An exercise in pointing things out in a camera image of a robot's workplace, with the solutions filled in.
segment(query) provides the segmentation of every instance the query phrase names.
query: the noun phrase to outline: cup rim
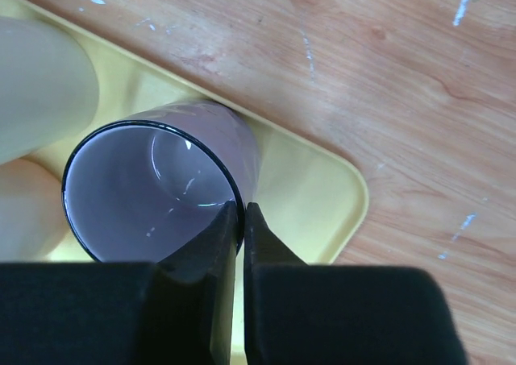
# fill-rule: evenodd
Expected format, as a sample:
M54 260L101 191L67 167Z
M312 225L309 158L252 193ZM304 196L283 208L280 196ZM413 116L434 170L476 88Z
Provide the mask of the cup rim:
M237 253L242 246L243 242L243 223L245 219L245 204L243 203L242 195L240 194L238 185L235 182L235 179L230 174L229 170L226 168L226 165L210 150L209 147L207 147L202 141L195 138L191 134L187 133L186 131L183 131L182 129L179 129L177 127L174 127L172 125L169 125L168 123L162 123L157 121L152 121L148 119L123 119L120 121L108 123L104 126L99 127L98 129L92 131L90 134L88 134L72 151L70 154L70 157L66 161L66 165L64 166L63 171L63 179L61 182L61 204L63 205L63 211L64 215L66 217L66 221L70 226L70 229L72 230L73 236L75 239L81 244L82 248L86 253L96 262L102 262L89 248L86 246L85 242L81 239L79 236L77 230L73 226L72 220L69 217L69 212L67 209L67 204L65 200L65 193L66 193L66 183L68 181L68 175L69 170L72 167L72 163L75 160L75 157L77 156L77 153L94 137L97 135L115 129L119 127L151 127L158 130L167 131L169 133L178 135L182 137L183 139L188 140L195 146L197 146L199 149L201 149L208 157L210 157L211 161L217 165L217 167L220 169L220 171L223 173L224 177L226 177L227 182L229 183L231 190L233 191L233 194L235 195L235 203L236 203L236 214L237 214L237 227L238 227L238 239L236 240L236 250Z

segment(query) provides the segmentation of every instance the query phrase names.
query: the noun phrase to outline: wood grain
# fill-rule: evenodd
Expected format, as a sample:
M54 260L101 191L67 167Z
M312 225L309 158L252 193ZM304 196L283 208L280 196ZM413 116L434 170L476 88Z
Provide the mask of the wood grain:
M352 160L339 263L425 268L472 363L516 363L516 0L31 1Z

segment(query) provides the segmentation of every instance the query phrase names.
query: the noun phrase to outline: yellow tray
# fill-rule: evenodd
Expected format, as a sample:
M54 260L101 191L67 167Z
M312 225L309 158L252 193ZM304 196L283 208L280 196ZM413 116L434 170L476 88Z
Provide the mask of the yellow tray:
M0 15L57 25L86 50L97 71L100 105L91 125L28 157L59 178L69 154L95 128L166 103L209 97L240 113L251 126L263 157L255 202L270 228L307 263L331 263L364 220L367 186L348 161L25 0L0 0ZM69 232L48 260L91 259ZM231 346L231 363L247 363L243 254L236 264Z

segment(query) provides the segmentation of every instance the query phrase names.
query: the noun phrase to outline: beige cup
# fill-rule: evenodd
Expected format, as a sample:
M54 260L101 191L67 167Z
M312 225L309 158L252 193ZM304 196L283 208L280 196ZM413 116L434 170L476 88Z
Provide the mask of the beige cup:
M83 130L98 105L95 70L59 28L0 17L0 164Z

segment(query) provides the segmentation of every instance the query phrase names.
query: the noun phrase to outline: plastic tray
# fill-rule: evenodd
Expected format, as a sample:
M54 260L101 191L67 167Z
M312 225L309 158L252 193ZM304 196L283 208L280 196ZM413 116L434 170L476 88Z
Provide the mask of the plastic tray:
M255 201L270 228L307 263L331 263L364 220L368 190L348 161L25 0L0 0L0 15L59 26L77 39L97 71L100 105L91 125L28 157L59 178L73 148L102 124L166 103L208 97L230 106L251 126L263 157ZM48 260L90 257L70 232ZM244 364L242 254L234 309L231 363Z

